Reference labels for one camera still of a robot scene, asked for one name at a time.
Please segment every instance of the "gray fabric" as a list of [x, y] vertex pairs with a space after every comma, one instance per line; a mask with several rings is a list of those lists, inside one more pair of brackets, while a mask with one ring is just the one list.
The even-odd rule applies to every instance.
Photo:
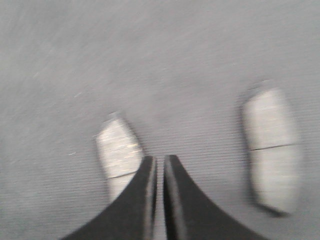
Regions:
[[[277, 240], [320, 230], [320, 14], [311, 0], [0, 3], [0, 239], [58, 239], [106, 205], [94, 141], [122, 111], [158, 157], [154, 239], [165, 236], [165, 154], [222, 209]], [[298, 211], [252, 204], [240, 106], [275, 79], [304, 147]]]

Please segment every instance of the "textured gray background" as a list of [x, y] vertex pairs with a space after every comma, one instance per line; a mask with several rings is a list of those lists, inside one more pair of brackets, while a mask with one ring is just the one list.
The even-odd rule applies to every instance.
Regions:
[[[320, 235], [318, 0], [0, 1], [0, 239], [58, 239], [106, 205], [96, 135], [123, 111], [147, 154], [277, 240]], [[304, 147], [295, 215], [254, 206], [242, 96], [274, 79]], [[154, 239], [165, 239], [158, 194]]]

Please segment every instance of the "gray surface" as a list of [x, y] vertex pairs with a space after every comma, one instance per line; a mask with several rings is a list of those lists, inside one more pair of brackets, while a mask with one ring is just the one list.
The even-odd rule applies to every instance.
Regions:
[[[0, 4], [0, 239], [57, 239], [104, 208], [93, 136], [117, 110], [158, 157], [160, 179], [163, 155], [178, 154], [207, 195], [253, 230], [318, 238], [319, 1]], [[289, 218], [248, 197], [239, 107], [261, 79], [284, 90], [301, 130], [304, 192]]]

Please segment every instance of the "blurry object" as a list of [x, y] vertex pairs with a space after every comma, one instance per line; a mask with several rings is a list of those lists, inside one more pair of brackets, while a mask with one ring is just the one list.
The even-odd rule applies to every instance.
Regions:
[[112, 203], [135, 175], [144, 154], [138, 139], [117, 113], [110, 115], [96, 142]]
[[277, 88], [259, 92], [245, 104], [243, 123], [257, 202], [291, 214], [297, 207], [302, 155], [295, 121]]

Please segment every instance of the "black curved metal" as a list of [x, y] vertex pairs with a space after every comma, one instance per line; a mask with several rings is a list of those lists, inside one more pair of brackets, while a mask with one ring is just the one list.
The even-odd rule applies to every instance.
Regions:
[[164, 202], [169, 240], [266, 240], [215, 205], [176, 155], [165, 158]]
[[152, 238], [157, 166], [146, 156], [120, 196], [91, 222], [64, 240], [150, 240]]

